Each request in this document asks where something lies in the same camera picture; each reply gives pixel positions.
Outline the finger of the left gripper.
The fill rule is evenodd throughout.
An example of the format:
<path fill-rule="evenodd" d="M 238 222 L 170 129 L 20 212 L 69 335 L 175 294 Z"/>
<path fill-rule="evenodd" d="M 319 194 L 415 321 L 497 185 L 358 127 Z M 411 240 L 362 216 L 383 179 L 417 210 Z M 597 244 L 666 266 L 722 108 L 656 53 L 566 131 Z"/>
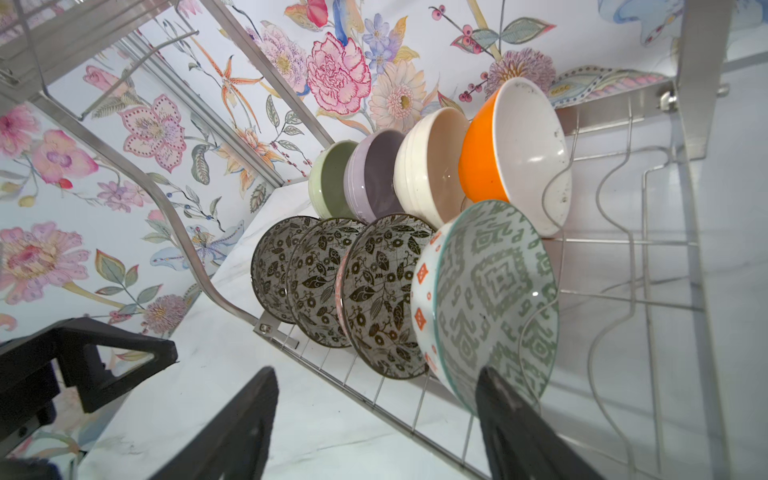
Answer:
<path fill-rule="evenodd" d="M 116 373 L 102 359 L 107 348 L 145 361 Z M 130 333 L 97 320 L 62 320 L 1 344 L 1 439 L 23 441 L 57 417 L 54 398 L 73 387 L 84 412 L 93 413 L 178 359 L 175 344 Z"/>

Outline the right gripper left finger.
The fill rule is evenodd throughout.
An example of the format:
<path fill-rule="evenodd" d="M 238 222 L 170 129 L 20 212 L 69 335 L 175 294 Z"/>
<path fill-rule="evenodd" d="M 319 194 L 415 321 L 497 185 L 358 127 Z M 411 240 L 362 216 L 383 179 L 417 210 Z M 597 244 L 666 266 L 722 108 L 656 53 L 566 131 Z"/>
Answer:
<path fill-rule="evenodd" d="M 273 430 L 279 387 L 262 368 L 155 479 L 260 479 Z"/>

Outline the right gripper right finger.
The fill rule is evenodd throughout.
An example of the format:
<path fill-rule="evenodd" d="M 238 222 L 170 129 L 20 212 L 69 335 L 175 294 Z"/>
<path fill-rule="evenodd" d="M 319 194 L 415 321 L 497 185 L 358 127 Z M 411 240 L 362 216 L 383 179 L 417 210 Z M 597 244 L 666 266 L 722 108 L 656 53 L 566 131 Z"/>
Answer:
<path fill-rule="evenodd" d="M 481 370 L 475 400 L 493 479 L 601 477 L 495 369 Z"/>

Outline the pale green patterned bowl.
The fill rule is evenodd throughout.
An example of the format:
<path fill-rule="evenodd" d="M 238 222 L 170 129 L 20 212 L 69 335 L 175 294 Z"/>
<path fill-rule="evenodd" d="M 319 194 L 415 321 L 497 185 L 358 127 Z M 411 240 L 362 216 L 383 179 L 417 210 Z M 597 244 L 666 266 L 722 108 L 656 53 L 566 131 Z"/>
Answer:
<path fill-rule="evenodd" d="M 555 366 L 557 293 L 531 222 L 509 203 L 477 203 L 434 234 L 415 267 L 411 322 L 421 356 L 471 413 L 485 367 L 534 405 Z"/>

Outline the dark patterned bowl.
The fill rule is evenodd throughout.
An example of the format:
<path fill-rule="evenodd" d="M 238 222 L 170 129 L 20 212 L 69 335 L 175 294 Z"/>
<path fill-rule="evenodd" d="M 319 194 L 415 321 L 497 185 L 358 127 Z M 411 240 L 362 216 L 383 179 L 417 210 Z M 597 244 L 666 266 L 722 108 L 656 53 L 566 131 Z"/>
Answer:
<path fill-rule="evenodd" d="M 343 328 L 358 357 L 389 379 L 410 380 L 427 370 L 411 320 L 411 284 L 434 233 L 413 215 L 388 215 L 364 227 L 346 257 L 339 283 Z"/>
<path fill-rule="evenodd" d="M 320 220 L 292 216 L 272 225 L 260 238 L 251 260 L 251 284 L 264 311 L 281 322 L 294 324 L 287 294 L 289 260 L 301 238 Z"/>
<path fill-rule="evenodd" d="M 287 292 L 294 322 L 321 346 L 350 346 L 336 309 L 336 276 L 364 228 L 364 223 L 348 218 L 322 220 L 302 236 L 290 257 Z"/>

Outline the dark patterned bowl back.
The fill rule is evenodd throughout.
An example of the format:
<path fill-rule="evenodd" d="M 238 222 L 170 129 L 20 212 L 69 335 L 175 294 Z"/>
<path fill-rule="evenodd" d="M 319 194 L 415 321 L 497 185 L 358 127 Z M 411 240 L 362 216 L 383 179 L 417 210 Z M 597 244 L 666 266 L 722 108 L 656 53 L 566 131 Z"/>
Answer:
<path fill-rule="evenodd" d="M 427 370 L 411 320 L 411 284 L 434 233 L 413 215 L 388 215 L 364 227 L 346 257 L 339 283 L 343 328 L 358 357 L 389 379 L 410 380 Z"/>

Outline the light green bowl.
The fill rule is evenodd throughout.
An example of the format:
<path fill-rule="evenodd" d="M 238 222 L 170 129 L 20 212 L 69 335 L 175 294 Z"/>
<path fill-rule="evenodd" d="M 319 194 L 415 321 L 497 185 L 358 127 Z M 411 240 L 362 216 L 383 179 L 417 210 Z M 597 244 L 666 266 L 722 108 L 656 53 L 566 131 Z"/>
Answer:
<path fill-rule="evenodd" d="M 308 180 L 309 198 L 321 219 L 356 216 L 350 209 L 344 191 L 345 170 L 358 143 L 339 141 L 324 150 L 315 160 Z"/>

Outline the white bowl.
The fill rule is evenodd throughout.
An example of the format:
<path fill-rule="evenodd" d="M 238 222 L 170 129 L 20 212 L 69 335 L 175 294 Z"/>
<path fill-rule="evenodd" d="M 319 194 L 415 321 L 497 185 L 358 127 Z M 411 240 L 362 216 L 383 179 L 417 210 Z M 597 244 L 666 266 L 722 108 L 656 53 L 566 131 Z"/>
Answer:
<path fill-rule="evenodd" d="M 458 178 L 473 203 L 507 202 L 542 237 L 552 237 L 570 211 L 570 152 L 562 126 L 543 91 L 513 78 L 472 119 L 458 163 Z"/>

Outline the cream bowl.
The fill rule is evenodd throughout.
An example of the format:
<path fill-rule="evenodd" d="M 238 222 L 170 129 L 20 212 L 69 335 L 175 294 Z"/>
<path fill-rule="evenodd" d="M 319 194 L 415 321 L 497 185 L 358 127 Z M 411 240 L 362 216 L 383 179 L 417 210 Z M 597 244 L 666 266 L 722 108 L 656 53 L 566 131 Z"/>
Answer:
<path fill-rule="evenodd" d="M 436 229 L 466 203 L 458 163 L 469 126 L 458 110 L 441 108 L 414 125 L 396 156 L 393 184 L 401 206 Z"/>

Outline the lilac purple bowl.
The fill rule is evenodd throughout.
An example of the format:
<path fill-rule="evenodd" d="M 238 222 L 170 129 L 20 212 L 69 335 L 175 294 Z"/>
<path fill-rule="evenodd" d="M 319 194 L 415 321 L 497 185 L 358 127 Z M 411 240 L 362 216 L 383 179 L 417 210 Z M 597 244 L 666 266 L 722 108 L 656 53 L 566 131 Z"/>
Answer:
<path fill-rule="evenodd" d="M 350 155 L 344 173 L 344 194 L 358 220 L 372 223 L 404 212 L 393 184 L 395 160 L 404 138 L 398 130 L 379 130 L 362 140 Z"/>

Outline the steel two-tier dish rack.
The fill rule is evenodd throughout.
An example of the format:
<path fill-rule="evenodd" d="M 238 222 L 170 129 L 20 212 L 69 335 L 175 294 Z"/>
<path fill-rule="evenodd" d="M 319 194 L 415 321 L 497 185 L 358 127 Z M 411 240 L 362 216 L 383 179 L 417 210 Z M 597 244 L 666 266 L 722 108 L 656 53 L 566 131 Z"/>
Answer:
<path fill-rule="evenodd" d="M 767 475 L 763 1 L 5 1 L 1 337 L 177 361 L 4 452 L 147 479 L 265 366 L 269 479 L 486 479 L 461 355 L 609 479 Z"/>

